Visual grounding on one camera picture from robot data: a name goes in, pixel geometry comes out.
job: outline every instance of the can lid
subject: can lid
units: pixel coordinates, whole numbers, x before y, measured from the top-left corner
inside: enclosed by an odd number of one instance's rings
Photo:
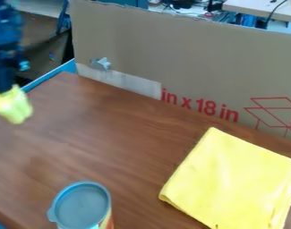
[[[110,208],[107,189],[96,182],[77,182],[54,199],[47,216],[64,229],[86,229],[97,225]]]

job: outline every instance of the can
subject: can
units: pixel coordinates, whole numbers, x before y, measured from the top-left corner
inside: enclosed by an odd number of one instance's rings
[[[76,182],[61,190],[47,217],[58,229],[114,229],[109,191],[97,182]]]

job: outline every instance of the wooden table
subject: wooden table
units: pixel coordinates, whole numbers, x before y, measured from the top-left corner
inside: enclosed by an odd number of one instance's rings
[[[207,228],[158,193],[210,126],[291,157],[291,141],[66,72],[30,98],[35,114],[25,124],[0,118],[0,221],[8,228],[56,228],[46,217],[52,199],[80,180],[109,188],[116,229]]]
[[[273,9],[283,2],[277,0],[271,3],[270,0],[226,0],[223,3],[223,10],[251,14],[259,17],[269,17]],[[291,21],[291,0],[287,0],[273,14],[272,19]]]

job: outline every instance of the folded towel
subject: folded towel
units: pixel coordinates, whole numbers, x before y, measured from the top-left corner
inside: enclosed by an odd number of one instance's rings
[[[212,229],[281,229],[291,158],[210,128],[158,197]]]

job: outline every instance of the wire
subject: wire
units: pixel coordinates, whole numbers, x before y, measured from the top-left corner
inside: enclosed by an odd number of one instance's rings
[[[270,16],[268,17],[268,19],[266,20],[266,22],[265,22],[265,27],[266,27],[266,29],[268,28],[268,25],[269,25],[269,22],[270,22],[270,19],[271,19],[271,16],[274,14],[274,12],[283,4],[283,3],[285,3],[287,0],[284,0],[283,2],[281,2],[280,4],[278,4],[274,9],[273,9],[273,11],[272,12],[270,12]]]
[[[171,5],[171,4],[162,4],[162,5],[164,5],[165,7],[164,7],[164,9],[162,10],[162,12],[164,12],[166,9],[170,9],[170,10],[172,10],[172,11],[174,11],[174,12],[176,12],[176,13],[178,13],[178,14],[183,14],[183,15],[189,15],[189,14],[202,14],[202,12],[190,12],[190,13],[181,13],[181,12],[179,12],[179,11],[177,11],[176,9],[174,9],[174,7]]]

